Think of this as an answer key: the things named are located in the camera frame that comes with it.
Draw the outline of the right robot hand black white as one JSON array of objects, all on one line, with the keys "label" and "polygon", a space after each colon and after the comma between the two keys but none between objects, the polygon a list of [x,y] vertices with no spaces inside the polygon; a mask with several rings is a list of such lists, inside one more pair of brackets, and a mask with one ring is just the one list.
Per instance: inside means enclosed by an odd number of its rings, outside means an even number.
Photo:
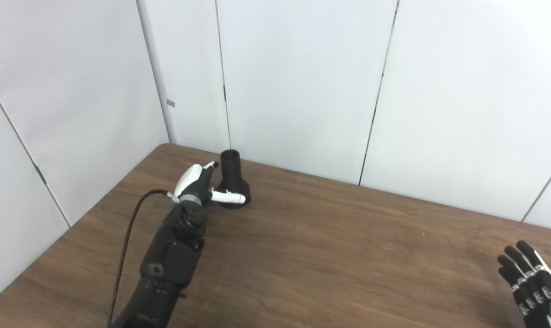
[{"label": "right robot hand black white", "polygon": [[498,274],[509,284],[526,328],[551,328],[551,269],[525,241],[503,249]]}]

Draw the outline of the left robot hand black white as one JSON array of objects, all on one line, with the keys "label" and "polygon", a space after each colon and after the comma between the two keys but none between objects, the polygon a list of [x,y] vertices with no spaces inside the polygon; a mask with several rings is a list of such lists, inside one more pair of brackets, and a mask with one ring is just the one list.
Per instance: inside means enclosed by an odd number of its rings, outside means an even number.
[{"label": "left robot hand black white", "polygon": [[180,177],[175,191],[168,192],[167,196],[175,204],[191,201],[201,207],[210,201],[223,204],[248,204],[250,199],[246,195],[228,189],[211,187],[211,178],[217,167],[219,167],[219,162],[216,161],[209,162],[205,166],[200,164],[190,166]]}]

